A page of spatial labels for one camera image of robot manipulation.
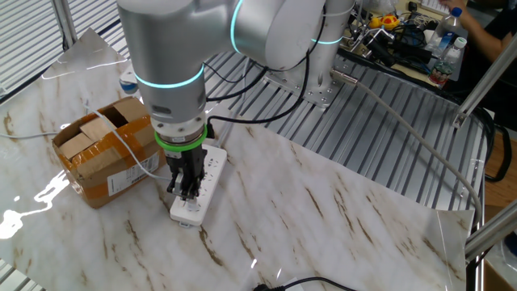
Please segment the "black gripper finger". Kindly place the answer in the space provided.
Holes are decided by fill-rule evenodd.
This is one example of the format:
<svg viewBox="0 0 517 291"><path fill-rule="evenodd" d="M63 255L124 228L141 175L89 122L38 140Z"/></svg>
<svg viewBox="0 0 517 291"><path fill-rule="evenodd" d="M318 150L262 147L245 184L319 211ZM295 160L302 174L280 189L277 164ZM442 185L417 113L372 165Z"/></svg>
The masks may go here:
<svg viewBox="0 0 517 291"><path fill-rule="evenodd" d="M172 180L167 186L166 191L175 196L183 197L183 173L181 171L173 175Z"/></svg>
<svg viewBox="0 0 517 291"><path fill-rule="evenodd" d="M200 193L200 186L204 179L204 172L198 175L187 172L183 178L183 199L193 200Z"/></svg>

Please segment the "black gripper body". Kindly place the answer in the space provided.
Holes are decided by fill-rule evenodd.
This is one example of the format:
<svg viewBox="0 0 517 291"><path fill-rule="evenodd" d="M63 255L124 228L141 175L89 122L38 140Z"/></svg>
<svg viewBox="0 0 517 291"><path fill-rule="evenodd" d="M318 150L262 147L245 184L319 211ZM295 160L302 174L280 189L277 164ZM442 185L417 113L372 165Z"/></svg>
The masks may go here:
<svg viewBox="0 0 517 291"><path fill-rule="evenodd" d="M202 180L204 178L204 159L207 150L204 150L201 145L183 152L164 150L164 153L172 179L176 179L180 172L188 179Z"/></svg>

